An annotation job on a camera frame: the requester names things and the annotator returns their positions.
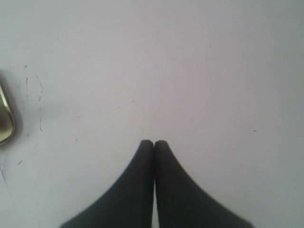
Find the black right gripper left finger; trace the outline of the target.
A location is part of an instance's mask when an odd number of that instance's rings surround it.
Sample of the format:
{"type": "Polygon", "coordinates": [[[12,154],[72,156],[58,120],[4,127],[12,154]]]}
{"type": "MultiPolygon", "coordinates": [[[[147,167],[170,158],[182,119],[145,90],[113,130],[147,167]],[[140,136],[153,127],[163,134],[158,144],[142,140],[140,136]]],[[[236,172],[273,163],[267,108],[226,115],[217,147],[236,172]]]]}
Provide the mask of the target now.
{"type": "Polygon", "coordinates": [[[153,143],[142,140],[122,175],[64,228],[150,228],[154,197],[153,143]]]}

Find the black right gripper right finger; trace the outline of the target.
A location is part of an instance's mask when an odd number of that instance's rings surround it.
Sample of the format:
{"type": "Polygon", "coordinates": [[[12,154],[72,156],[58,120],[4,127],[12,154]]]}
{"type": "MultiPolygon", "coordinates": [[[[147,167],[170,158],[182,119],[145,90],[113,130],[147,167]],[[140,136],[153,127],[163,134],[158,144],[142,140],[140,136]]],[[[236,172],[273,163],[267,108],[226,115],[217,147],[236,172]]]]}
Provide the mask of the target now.
{"type": "Polygon", "coordinates": [[[155,184],[161,228],[251,228],[187,174],[166,141],[154,146],[155,184]]]}

